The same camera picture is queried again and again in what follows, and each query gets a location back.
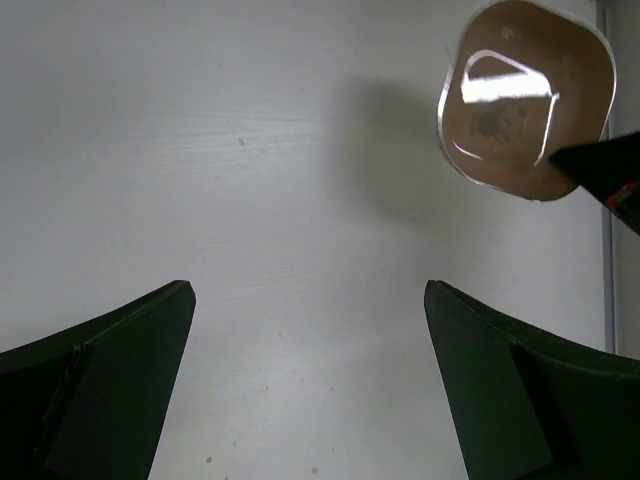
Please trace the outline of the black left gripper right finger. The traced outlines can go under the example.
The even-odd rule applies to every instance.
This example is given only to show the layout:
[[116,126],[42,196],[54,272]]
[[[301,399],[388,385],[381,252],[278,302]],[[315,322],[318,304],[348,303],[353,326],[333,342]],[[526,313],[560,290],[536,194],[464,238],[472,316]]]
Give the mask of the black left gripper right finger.
[[638,361],[431,280],[424,307],[471,479],[636,479]]

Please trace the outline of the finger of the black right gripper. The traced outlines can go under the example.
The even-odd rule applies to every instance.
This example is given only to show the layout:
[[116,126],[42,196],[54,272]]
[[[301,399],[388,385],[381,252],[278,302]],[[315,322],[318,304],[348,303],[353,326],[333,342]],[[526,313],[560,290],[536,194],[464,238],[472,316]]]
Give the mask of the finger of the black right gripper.
[[549,162],[625,225],[639,224],[639,133],[563,148]]

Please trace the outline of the brown panda plate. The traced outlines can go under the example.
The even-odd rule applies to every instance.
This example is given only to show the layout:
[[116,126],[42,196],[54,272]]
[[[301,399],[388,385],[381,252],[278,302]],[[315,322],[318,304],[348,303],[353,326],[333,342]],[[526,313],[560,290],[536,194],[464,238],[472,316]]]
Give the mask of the brown panda plate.
[[533,1],[495,1],[464,29],[437,111],[445,157],[479,184],[553,201],[577,184],[551,156],[597,142],[617,72],[599,29]]

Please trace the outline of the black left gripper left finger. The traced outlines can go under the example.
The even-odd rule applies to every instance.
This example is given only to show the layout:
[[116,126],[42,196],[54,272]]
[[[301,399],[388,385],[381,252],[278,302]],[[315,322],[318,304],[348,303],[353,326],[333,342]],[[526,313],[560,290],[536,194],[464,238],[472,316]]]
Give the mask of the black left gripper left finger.
[[195,306],[175,280],[2,353],[2,478],[148,478]]

